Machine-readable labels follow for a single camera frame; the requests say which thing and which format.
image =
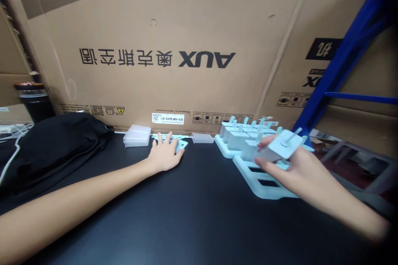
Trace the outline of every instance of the light blue tray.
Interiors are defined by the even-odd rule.
[[[244,161],[239,155],[235,155],[232,159],[236,167],[239,169],[246,183],[249,185],[252,192],[261,199],[278,200],[280,198],[298,198],[291,191],[282,186],[276,179],[267,173],[253,172],[252,169],[260,169],[258,165],[251,161]],[[282,162],[277,162],[277,165],[286,170],[289,165]]]
[[[233,158],[235,155],[241,155],[241,154],[242,154],[242,151],[229,150],[229,149],[227,148],[227,144],[225,144],[225,143],[223,142],[223,139],[220,138],[220,135],[216,135],[216,136],[214,137],[214,141],[216,142],[218,148],[220,149],[222,155],[223,155],[225,158],[231,159],[231,158]]]

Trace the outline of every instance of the human hand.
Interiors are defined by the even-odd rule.
[[[156,140],[152,142],[152,149],[147,160],[153,162],[158,172],[174,168],[184,154],[184,149],[178,150],[177,154],[175,154],[175,148],[179,140],[173,139],[169,144],[171,135],[172,132],[169,132],[163,142],[162,135],[158,133],[158,143],[156,144]]]
[[[276,137],[273,135],[263,138],[258,144],[260,150]],[[330,209],[335,207],[334,201],[350,196],[316,156],[301,146],[291,156],[290,167],[286,171],[261,158],[256,158],[255,162],[288,190],[326,213],[330,213]]]

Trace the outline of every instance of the black label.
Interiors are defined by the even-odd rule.
[[[316,38],[307,54],[307,60],[332,60],[343,39]]]
[[[307,76],[307,82],[302,87],[317,87],[324,72],[325,70],[322,69],[311,69]]]

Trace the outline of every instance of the black thermos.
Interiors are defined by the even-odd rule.
[[[14,84],[14,87],[34,123],[55,116],[49,95],[42,83],[20,83]]]

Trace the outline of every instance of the barcode sticker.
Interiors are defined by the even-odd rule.
[[[269,123],[271,123],[271,126],[278,126],[279,122],[277,121],[264,121],[263,125],[267,126]]]
[[[152,122],[161,124],[184,124],[185,115],[152,113]]]

